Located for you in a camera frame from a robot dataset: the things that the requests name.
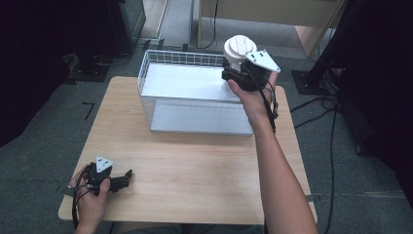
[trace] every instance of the wire basket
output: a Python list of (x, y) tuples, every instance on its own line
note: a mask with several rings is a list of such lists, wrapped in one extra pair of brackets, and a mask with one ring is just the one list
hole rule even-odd
[(154, 132), (252, 135), (240, 100), (226, 92), (222, 55), (146, 51), (138, 91)]

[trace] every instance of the cable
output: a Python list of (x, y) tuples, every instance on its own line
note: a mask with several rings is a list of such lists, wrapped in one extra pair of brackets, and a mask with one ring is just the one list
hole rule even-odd
[(76, 200), (75, 205), (78, 204), (79, 200), (80, 200), (83, 196), (85, 196), (86, 194), (88, 194), (88, 193), (90, 193), (90, 192), (91, 192), (91, 190), (88, 190), (86, 193), (82, 194), (82, 195)]
[(115, 229), (115, 224), (116, 222), (112, 222), (112, 224), (110, 225), (109, 234), (113, 233), (113, 229)]
[(199, 50), (208, 49), (215, 42), (215, 40), (216, 40), (216, 15), (217, 15), (217, 13), (218, 13), (218, 0), (216, 0), (216, 2), (215, 2), (215, 14), (214, 14), (214, 17), (213, 17), (213, 36), (212, 36), (212, 39), (210, 39), (210, 42), (207, 46), (201, 47), (201, 48), (197, 47), (197, 49), (199, 49)]
[[(249, 69), (247, 69), (246, 72), (248, 73), (248, 75), (249, 75), (249, 76), (252, 78), (252, 80), (254, 81), (255, 86), (258, 88), (259, 94), (261, 95), (262, 99), (264, 100), (264, 106), (265, 106), (265, 109), (267, 110), (268, 119), (269, 119), (270, 124), (271, 124), (271, 127), (273, 128), (273, 131), (274, 131), (274, 133), (275, 133), (275, 132), (276, 132), (276, 124), (274, 123), (274, 118), (275, 118), (275, 114), (276, 114), (277, 112), (274, 112), (274, 111), (277, 111), (277, 109), (278, 109), (278, 104), (277, 104), (277, 103), (274, 103), (274, 108), (273, 108), (273, 111), (272, 111), (272, 110), (271, 110), (270, 103), (268, 103), (267, 98), (265, 97), (264, 93), (262, 92), (262, 90), (263, 90), (264, 88), (262, 88), (262, 87), (260, 87), (260, 86), (258, 85), (257, 80), (256, 80), (255, 77), (252, 75), (252, 73), (249, 71)], [(274, 100), (274, 99), (276, 98), (276, 95), (275, 95), (274, 93), (271, 93), (271, 98), (272, 98), (272, 100)]]
[(328, 213), (328, 220), (325, 226), (324, 234), (327, 234), (330, 229), (331, 219), (333, 217), (333, 208), (334, 208), (335, 172), (334, 172), (334, 161), (333, 161), (333, 138), (334, 138), (334, 127), (335, 127), (336, 116), (337, 116), (337, 108), (334, 110), (333, 125), (331, 127), (331, 136), (330, 136), (331, 196), (330, 196), (330, 211)]
[(90, 166), (87, 166), (85, 169), (82, 170), (82, 172), (80, 173), (78, 180), (76, 182), (76, 187), (73, 188), (73, 203), (72, 203), (72, 217), (73, 217), (73, 225), (75, 226), (75, 229), (77, 229), (77, 226), (79, 224), (79, 220), (77, 218), (77, 202), (78, 200), (76, 200), (77, 198), (77, 192), (79, 189), (79, 185), (80, 185), (80, 181), (82, 180), (83, 176), (89, 171)]
[(303, 126), (303, 125), (305, 125), (305, 124), (308, 124), (308, 123), (310, 123), (310, 122), (313, 122), (313, 121), (315, 121), (315, 120), (318, 120), (318, 119), (320, 119), (322, 116), (324, 116), (326, 113), (328, 113), (328, 112), (330, 112), (330, 111), (332, 111), (332, 110), (326, 110), (326, 111), (324, 111), (321, 115), (319, 115), (319, 116), (317, 116), (317, 117), (314, 117), (314, 118), (312, 118), (312, 119), (306, 120), (306, 121), (304, 121), (303, 123), (301, 123), (301, 124), (299, 124), (299, 125), (297, 125), (297, 126), (294, 126), (294, 129), (298, 129), (298, 128), (300, 128), (301, 126)]
[[(331, 96), (316, 97), (316, 98), (313, 98), (313, 99), (311, 99), (311, 100), (309, 100), (309, 101), (306, 101), (306, 102), (304, 102), (304, 103), (302, 103), (302, 104), (300, 104), (300, 105), (298, 105), (298, 106), (296, 106), (296, 107), (294, 107), (294, 108), (292, 108), (292, 109), (290, 110), (290, 112), (293, 112), (294, 110), (297, 110), (297, 109), (299, 109), (299, 108), (301, 108), (301, 107), (303, 107), (303, 106), (306, 106), (306, 105), (310, 104), (311, 102), (313, 102), (313, 101), (315, 101), (315, 100), (319, 100), (319, 99), (321, 100), (321, 105), (322, 105), (322, 107), (323, 107), (324, 109), (326, 109), (320, 116), (317, 116), (317, 117), (315, 117), (315, 118), (312, 118), (312, 119), (310, 119), (310, 120), (307, 120), (307, 121), (305, 121), (305, 122), (303, 122), (303, 123), (295, 126), (294, 129), (298, 129), (298, 128), (300, 128), (301, 126), (303, 126), (303, 125), (305, 125), (305, 124), (307, 124), (307, 123), (310, 123), (310, 122), (312, 122), (312, 121), (318, 120), (319, 118), (321, 118), (322, 116), (324, 116), (326, 113), (328, 113), (328, 112), (330, 112), (330, 111), (334, 111), (334, 117), (333, 117), (333, 123), (332, 123), (332, 126), (331, 126), (331, 135), (330, 135), (330, 170), (331, 170), (330, 209), (329, 209), (329, 213), (328, 213), (327, 224), (326, 224), (325, 229), (324, 229), (324, 232), (323, 232), (324, 234), (327, 234), (328, 231), (329, 231), (329, 228), (330, 228), (330, 225), (331, 225), (331, 219), (332, 219), (332, 216), (333, 216), (333, 208), (334, 208), (334, 193), (335, 193), (335, 183), (334, 183), (334, 181), (335, 181), (335, 172), (334, 172), (334, 161), (333, 161), (333, 159), (334, 159), (334, 158), (333, 158), (333, 139), (334, 139), (334, 129), (335, 129), (335, 122), (336, 122), (336, 117), (337, 117), (337, 111), (338, 111), (338, 108), (339, 108), (339, 104), (336, 103), (336, 102), (334, 102), (334, 101), (333, 101), (332, 99), (330, 99), (329, 97), (331, 97)], [(332, 108), (328, 108), (327, 106), (325, 106), (325, 103), (323, 103), (325, 100), (331, 101), (331, 102), (333, 103), (333, 107), (332, 107)]]
[(128, 60), (130, 55), (124, 54), (124, 56), (126, 56), (126, 57), (123, 60), (119, 61), (119, 62), (106, 63), (106, 62), (97, 61), (96, 65), (101, 65), (101, 66), (120, 65), (120, 64), (124, 63), (126, 60)]
[(297, 109), (299, 109), (299, 108), (301, 108), (301, 107), (304, 107), (304, 106), (306, 106), (306, 105), (308, 105), (308, 104), (310, 104), (310, 103), (312, 103), (312, 102), (314, 102), (314, 101), (316, 101), (316, 100), (323, 100), (324, 98), (328, 98), (328, 97), (330, 97), (330, 96), (332, 96), (332, 95), (313, 98), (313, 99), (311, 99), (311, 100), (309, 100), (309, 101), (306, 101), (306, 102), (304, 102), (304, 103), (302, 103), (302, 104), (300, 104), (300, 105), (295, 106), (294, 108), (290, 109), (289, 112), (292, 113), (293, 111), (295, 111), (295, 110), (297, 110)]

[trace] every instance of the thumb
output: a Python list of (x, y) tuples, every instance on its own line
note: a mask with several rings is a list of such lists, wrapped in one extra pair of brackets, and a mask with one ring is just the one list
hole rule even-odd
[(228, 80), (228, 86), (230, 87), (231, 91), (240, 98), (240, 94), (242, 89), (234, 80)]
[(106, 178), (103, 180), (103, 182), (100, 184), (100, 190), (99, 190), (99, 198), (102, 197), (102, 199), (106, 199), (107, 194), (109, 192), (110, 188), (110, 178)]

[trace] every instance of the wooden table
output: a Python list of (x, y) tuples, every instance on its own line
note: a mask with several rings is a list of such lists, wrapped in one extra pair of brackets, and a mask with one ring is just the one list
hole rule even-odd
[[(281, 87), (277, 100), (277, 137), (305, 194), (311, 194)], [(133, 169), (130, 187), (110, 193), (104, 220), (263, 223), (254, 137), (151, 133), (137, 78), (111, 80), (75, 172), (96, 155), (115, 162), (112, 176)], [(59, 217), (71, 219), (71, 206), (65, 196)]]

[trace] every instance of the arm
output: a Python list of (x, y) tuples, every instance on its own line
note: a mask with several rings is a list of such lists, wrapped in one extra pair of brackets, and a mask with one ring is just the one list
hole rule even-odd
[[(274, 87), (277, 77), (272, 73), (269, 79)], [(255, 134), (261, 199), (269, 232), (317, 233), (310, 206), (273, 133), (262, 97), (258, 92), (243, 91), (233, 80), (228, 84), (243, 103)], [(270, 100), (270, 93), (264, 93)]]
[[(80, 172), (77, 173), (70, 180), (69, 185), (74, 188), (76, 187), (76, 181), (80, 176)], [(81, 179), (80, 185), (85, 185), (86, 181), (84, 178)], [(100, 222), (104, 217), (107, 205), (107, 194), (110, 188), (110, 179), (106, 178), (100, 185), (99, 195), (95, 196), (92, 192), (89, 192), (88, 188), (81, 186), (77, 193), (78, 199), (77, 203), (78, 214), (79, 214), (79, 224), (75, 230), (75, 234), (93, 234), (97, 230)]]

